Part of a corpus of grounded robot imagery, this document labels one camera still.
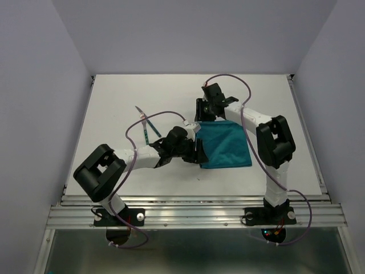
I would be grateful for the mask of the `teal cloth napkin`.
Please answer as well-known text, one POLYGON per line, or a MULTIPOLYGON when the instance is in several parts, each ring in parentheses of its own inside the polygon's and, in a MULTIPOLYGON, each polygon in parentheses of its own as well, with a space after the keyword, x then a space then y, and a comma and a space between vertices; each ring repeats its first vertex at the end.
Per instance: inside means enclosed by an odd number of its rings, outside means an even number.
POLYGON ((197 137, 208 162, 200 165, 203 169, 238 168, 252 166, 252 159, 246 135, 237 123, 222 120, 200 122, 197 137))

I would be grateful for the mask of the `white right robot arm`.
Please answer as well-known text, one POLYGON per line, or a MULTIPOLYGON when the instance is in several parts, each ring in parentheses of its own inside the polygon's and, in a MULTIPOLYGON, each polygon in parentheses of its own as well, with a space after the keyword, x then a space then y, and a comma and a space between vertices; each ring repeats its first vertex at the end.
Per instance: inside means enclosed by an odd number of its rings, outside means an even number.
POLYGON ((271 117, 246 107, 247 100, 226 97, 218 84, 202 87, 203 112, 240 125, 258 164, 266 174, 263 218, 275 223, 283 216, 288 201, 287 172, 296 150, 286 118, 271 117))

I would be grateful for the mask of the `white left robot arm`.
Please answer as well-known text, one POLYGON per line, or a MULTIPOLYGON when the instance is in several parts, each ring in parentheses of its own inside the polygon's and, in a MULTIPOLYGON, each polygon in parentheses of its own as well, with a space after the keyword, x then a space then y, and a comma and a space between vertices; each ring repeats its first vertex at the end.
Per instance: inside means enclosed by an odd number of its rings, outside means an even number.
POLYGON ((107 218, 113 224, 123 224, 127 206, 114 194, 121 175, 129 170, 159 168, 173 158, 193 164, 208 162, 202 139, 197 137, 200 130, 198 123, 175 126, 166 137, 134 150, 115 151, 101 144, 74 171, 73 177, 89 198, 107 211, 107 218))

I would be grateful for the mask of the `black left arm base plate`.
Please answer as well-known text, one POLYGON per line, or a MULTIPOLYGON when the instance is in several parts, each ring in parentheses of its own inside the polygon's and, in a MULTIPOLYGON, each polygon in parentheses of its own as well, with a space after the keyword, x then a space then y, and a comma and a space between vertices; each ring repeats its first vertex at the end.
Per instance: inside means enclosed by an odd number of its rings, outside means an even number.
POLYGON ((94 214, 95 227, 126 227, 120 219, 135 227, 144 226, 144 208, 126 208, 118 213, 119 217, 110 215, 103 207, 92 208, 91 211, 94 214))

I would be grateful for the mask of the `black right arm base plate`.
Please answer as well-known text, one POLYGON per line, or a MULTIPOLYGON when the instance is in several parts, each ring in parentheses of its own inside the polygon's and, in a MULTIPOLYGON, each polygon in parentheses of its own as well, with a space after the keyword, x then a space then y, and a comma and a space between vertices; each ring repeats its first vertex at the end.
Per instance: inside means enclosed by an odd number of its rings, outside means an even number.
POLYGON ((270 226, 281 224, 294 225, 297 223, 292 207, 284 209, 269 209, 267 207, 244 208, 244 215, 241 216, 241 223, 246 226, 270 226))

